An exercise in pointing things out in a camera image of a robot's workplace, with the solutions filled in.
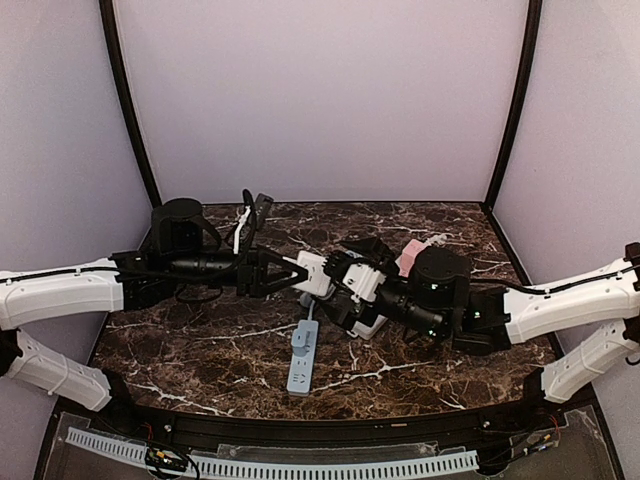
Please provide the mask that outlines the blue power strip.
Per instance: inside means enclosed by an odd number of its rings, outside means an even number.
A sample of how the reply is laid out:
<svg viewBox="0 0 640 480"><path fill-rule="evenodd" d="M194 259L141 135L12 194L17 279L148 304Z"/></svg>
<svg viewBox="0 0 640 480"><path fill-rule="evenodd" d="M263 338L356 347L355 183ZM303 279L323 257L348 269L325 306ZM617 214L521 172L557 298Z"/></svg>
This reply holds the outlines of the blue power strip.
<svg viewBox="0 0 640 480"><path fill-rule="evenodd" d="M306 330L308 332L308 337L307 354L304 357L295 356L292 349L287 379L287 391L292 396L305 397L310 393L318 338L318 327L319 323L315 320L300 320L296 327L296 329L302 328Z"/></svg>

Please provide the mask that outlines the pink cube socket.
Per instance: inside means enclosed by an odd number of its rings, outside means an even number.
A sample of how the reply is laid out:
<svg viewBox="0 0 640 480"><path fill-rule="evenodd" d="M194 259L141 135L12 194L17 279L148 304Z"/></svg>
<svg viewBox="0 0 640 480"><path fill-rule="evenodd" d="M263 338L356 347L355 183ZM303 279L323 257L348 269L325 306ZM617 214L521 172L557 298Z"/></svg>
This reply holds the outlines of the pink cube socket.
<svg viewBox="0 0 640 480"><path fill-rule="evenodd" d="M409 272L415 263L416 257L425 248L425 243L416 239L412 239L405 245L396 261L399 267L400 276L407 277L409 275Z"/></svg>

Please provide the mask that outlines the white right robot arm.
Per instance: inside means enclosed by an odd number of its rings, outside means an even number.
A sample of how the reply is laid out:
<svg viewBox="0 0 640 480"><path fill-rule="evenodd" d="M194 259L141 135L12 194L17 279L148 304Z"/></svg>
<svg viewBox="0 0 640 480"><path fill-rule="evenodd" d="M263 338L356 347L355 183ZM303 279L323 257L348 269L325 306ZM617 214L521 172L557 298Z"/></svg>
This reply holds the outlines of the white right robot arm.
<svg viewBox="0 0 640 480"><path fill-rule="evenodd" d="M404 325L407 341L425 335L484 356L550 332L599 323L591 336L534 375L533 393L547 402L568 401L639 350L638 243L626 245L622 258L596 271L533 287L475 278L470 260L444 247L423 248L401 275L380 239L342 245L323 264L337 294L336 302L323 308L345 330L383 316Z"/></svg>

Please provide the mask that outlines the blue plug adapter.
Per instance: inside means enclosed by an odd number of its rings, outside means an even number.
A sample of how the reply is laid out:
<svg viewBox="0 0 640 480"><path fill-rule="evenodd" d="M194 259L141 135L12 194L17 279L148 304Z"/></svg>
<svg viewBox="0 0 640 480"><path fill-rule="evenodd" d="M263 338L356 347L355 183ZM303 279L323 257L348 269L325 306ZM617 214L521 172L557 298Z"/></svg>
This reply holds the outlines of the blue plug adapter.
<svg viewBox="0 0 640 480"><path fill-rule="evenodd" d="M297 328L291 337L291 346L295 356L304 357L307 354L308 332L302 328Z"/></svg>

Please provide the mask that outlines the white multicolour power strip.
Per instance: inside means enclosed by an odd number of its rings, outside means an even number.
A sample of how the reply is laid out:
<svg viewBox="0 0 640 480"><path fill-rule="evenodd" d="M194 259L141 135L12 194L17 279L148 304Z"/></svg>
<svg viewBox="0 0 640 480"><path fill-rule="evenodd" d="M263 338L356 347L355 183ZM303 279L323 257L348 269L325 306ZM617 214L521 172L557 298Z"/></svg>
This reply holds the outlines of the white multicolour power strip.
<svg viewBox="0 0 640 480"><path fill-rule="evenodd" d="M376 300L363 305L361 317L352 330L354 335L370 339L387 320L399 322L417 335L438 335L446 325L446 310L435 301L446 288L421 277L421 268L431 267L428 255L436 252L433 245L424 243L426 248L416 257L407 277L399 275L396 262L388 266L392 274L378 286Z"/></svg>

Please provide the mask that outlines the white cube socket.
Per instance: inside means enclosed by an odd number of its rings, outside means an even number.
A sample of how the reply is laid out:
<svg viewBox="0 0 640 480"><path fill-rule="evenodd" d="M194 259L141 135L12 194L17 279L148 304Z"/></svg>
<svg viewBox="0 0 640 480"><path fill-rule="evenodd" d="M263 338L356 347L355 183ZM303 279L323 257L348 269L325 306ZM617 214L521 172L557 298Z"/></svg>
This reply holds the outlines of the white cube socket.
<svg viewBox="0 0 640 480"><path fill-rule="evenodd" d="M307 272L307 279L294 286L295 289L314 295L326 297L329 294L331 279L324 272L326 258L309 251L298 253L296 264Z"/></svg>

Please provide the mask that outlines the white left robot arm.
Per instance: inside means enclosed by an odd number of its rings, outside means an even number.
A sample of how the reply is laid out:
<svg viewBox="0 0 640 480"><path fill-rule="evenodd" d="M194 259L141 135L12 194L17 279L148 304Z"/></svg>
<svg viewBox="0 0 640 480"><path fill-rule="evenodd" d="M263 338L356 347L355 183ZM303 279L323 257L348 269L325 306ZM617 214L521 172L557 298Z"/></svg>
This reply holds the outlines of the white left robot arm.
<svg viewBox="0 0 640 480"><path fill-rule="evenodd" d="M1 276L1 373L101 412L131 403L119 374L81 365L33 339L24 325L91 312L140 311L177 297L189 286L235 288L264 298L309 278L307 269L254 245L271 198L243 191L245 207L226 248L203 205L176 198L153 209L151 226L134 251L91 263Z"/></svg>

